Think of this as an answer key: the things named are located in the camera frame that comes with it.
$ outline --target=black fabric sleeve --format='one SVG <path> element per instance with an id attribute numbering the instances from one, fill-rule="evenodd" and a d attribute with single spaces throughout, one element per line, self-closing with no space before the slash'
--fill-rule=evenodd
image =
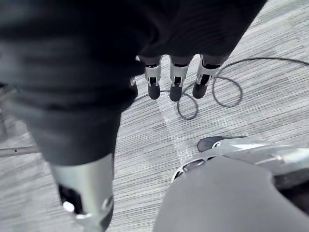
<path id="1" fill-rule="evenodd" d="M 7 107 L 54 164 L 114 152 L 121 113 L 134 101 L 130 78 L 143 73 L 135 56 L 153 39 L 151 24 L 129 1 L 105 2 L 0 3 L 0 83 L 19 90 Z"/>

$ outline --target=black wire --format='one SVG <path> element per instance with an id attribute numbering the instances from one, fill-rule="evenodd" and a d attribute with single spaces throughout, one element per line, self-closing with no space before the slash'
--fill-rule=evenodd
<path id="1" fill-rule="evenodd" d="M 231 66 L 233 66 L 233 65 L 235 65 L 235 64 L 241 63 L 241 62 L 246 62 L 246 61 L 251 61 L 251 60 L 258 60 L 258 59 L 283 60 L 283 61 L 289 61 L 289 62 L 299 63 L 299 64 L 303 64 L 303 65 L 305 65 L 305 66 L 309 66 L 309 63 L 308 63 L 308 62 L 305 62 L 305 61 L 302 61 L 302 60 L 299 60 L 299 59 L 281 58 L 281 57 L 253 57 L 253 58 L 246 58 L 246 59 L 237 60 L 237 61 L 235 61 L 235 62 L 232 62 L 232 63 L 230 63 L 230 64 L 227 64 L 227 65 L 223 66 L 223 67 L 218 71 L 218 73 L 213 77 L 212 86 L 211 86 L 211 88 L 212 88 L 212 91 L 211 91 L 212 96 L 213 96 L 214 100 L 215 100 L 220 106 L 226 107 L 226 108 L 235 107 L 235 106 L 237 106 L 237 105 L 239 105 L 239 104 L 241 103 L 242 98 L 243 98 L 242 87 L 240 86 L 240 84 L 239 84 L 237 81 L 232 80 L 232 79 L 230 79 L 230 78 L 228 78 L 228 77 L 220 76 L 220 74 L 223 72 L 223 70 L 225 70 L 225 69 L 227 69 L 228 67 L 231 67 Z M 216 96 L 216 92 L 215 92 L 215 84 L 216 84 L 216 81 L 217 81 L 218 79 L 227 80 L 227 81 L 232 82 L 234 85 L 237 86 L 237 88 L 239 89 L 239 99 L 237 100 L 237 102 L 236 102 L 235 104 L 233 104 L 233 105 L 226 105 L 226 104 L 223 104 L 222 102 L 220 102 L 220 101 L 218 100 L 218 98 L 217 98 L 217 96 Z M 193 103 L 195 104 L 196 109 L 195 109 L 195 112 L 194 112 L 193 116 L 191 116 L 191 117 L 184 116 L 184 115 L 180 112 L 180 103 L 179 103 L 180 101 L 177 102 L 177 111 L 178 111 L 178 114 L 179 114 L 179 116 L 180 116 L 181 118 L 183 118 L 183 119 L 185 119 L 185 120 L 194 119 L 194 118 L 196 118 L 196 116 L 197 116 L 197 114 L 198 114 L 198 103 L 197 103 L 197 101 L 196 101 L 192 96 L 190 96 L 189 94 L 186 93 L 186 91 L 187 91 L 190 87 L 192 87 L 194 84 L 195 84 L 195 81 L 192 82 L 189 86 L 187 86 L 187 87 L 183 90 L 183 92 L 182 92 L 183 95 L 189 97 L 189 98 L 193 101 Z M 160 92 L 170 92 L 170 90 L 161 90 Z M 144 97 L 147 97 L 147 96 L 148 96 L 148 94 L 145 94 L 145 95 L 143 95 L 143 96 L 141 96 L 141 97 L 139 97 L 139 98 L 136 98 L 135 101 L 139 101 L 140 99 L 142 99 L 142 98 L 144 98 Z"/>

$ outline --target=silver metal forearm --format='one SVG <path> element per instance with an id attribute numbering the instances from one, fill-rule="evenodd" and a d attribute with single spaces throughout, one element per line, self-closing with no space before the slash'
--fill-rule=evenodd
<path id="1" fill-rule="evenodd" d="M 75 166 L 50 164 L 63 208 L 86 231 L 104 232 L 113 210 L 113 157 Z"/>

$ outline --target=robotic finger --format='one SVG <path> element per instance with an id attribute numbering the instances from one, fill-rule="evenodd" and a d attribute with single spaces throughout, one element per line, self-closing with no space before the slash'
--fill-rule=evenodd
<path id="1" fill-rule="evenodd" d="M 183 82 L 186 78 L 189 64 L 193 56 L 177 57 L 170 56 L 170 93 L 173 102 L 178 102 L 182 96 Z"/>
<path id="2" fill-rule="evenodd" d="M 139 56 L 140 60 L 145 64 L 145 77 L 148 83 L 148 94 L 153 100 L 160 96 L 160 78 L 161 78 L 161 58 Z"/>
<path id="3" fill-rule="evenodd" d="M 197 79 L 193 87 L 193 97 L 202 98 L 207 90 L 207 86 L 221 65 L 228 59 L 227 56 L 209 56 L 206 54 L 200 55 L 200 62 L 197 70 Z"/>

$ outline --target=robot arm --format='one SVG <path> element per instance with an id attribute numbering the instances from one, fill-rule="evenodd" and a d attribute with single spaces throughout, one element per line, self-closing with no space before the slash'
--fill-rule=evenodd
<path id="1" fill-rule="evenodd" d="M 0 82 L 19 90 L 7 107 L 31 128 L 64 209 L 99 232 L 112 218 L 120 115 L 137 95 L 131 77 L 144 70 L 135 57 L 153 36 L 128 1 L 107 2 L 0 3 Z"/>

